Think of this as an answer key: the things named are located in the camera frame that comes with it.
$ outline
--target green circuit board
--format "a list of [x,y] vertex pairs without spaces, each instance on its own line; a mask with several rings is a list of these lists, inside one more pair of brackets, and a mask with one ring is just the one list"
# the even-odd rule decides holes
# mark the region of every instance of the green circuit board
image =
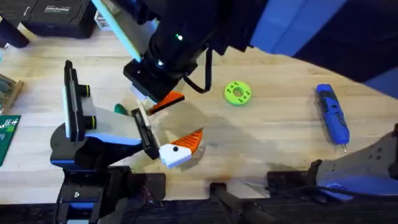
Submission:
[[11,144],[12,137],[17,130],[20,115],[1,115],[0,116],[0,166],[6,158],[8,147]]

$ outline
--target blue screwdriver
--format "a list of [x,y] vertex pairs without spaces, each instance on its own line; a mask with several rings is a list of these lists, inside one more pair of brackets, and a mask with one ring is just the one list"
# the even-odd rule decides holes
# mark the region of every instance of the blue screwdriver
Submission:
[[349,130],[335,92],[331,85],[319,84],[317,95],[331,141],[336,145],[341,145],[346,152],[346,144],[349,143]]

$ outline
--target wooden tabletop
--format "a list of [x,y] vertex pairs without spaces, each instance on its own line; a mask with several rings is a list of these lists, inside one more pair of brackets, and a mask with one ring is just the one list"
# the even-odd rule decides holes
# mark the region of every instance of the wooden tabletop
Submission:
[[[122,103],[133,109],[131,83],[123,75],[131,58],[112,32],[96,31],[89,40],[37,38],[25,49],[7,49],[0,73],[23,80],[25,86],[11,110],[22,119],[0,167],[0,203],[56,199],[63,174],[50,164],[49,142],[63,122],[66,59],[77,69],[79,82],[90,85],[96,106],[113,110]],[[204,61],[198,60],[192,74],[201,85]],[[167,199],[207,198],[208,184],[215,180],[229,182],[240,197],[255,197],[248,186],[261,188],[267,171],[305,170],[316,159],[345,155],[327,141],[314,97],[319,83],[331,84],[343,107],[351,131],[348,153],[375,142],[398,120],[398,100],[292,58],[229,49],[223,57],[215,55],[213,65],[209,93],[198,94],[181,82],[176,89],[186,100],[152,118],[163,142],[203,127],[202,146],[193,159],[170,170],[143,152],[118,162],[133,172],[166,173]],[[224,87],[233,80],[251,87],[247,105],[225,102]]]

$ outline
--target green ring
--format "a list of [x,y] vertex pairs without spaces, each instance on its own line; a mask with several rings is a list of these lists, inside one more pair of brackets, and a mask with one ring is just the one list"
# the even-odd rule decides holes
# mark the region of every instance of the green ring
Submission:
[[[239,90],[242,95],[235,96],[234,90]],[[251,89],[246,83],[233,81],[225,87],[224,96],[228,103],[234,106],[243,106],[251,98]]]

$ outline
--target green led light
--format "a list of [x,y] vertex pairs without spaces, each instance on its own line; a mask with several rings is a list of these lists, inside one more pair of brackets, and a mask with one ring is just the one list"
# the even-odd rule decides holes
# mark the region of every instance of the green led light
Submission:
[[182,37],[180,34],[176,34],[175,37],[176,37],[178,40],[182,40],[182,39],[183,39],[183,37]]

